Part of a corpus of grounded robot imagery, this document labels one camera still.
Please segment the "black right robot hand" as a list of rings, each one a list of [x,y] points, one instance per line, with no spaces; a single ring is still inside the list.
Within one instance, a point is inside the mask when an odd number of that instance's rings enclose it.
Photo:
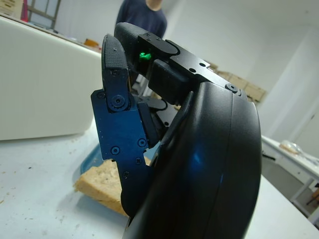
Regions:
[[[118,23],[91,95],[102,158],[116,162],[126,239],[242,239],[261,179],[257,109],[209,64]]]

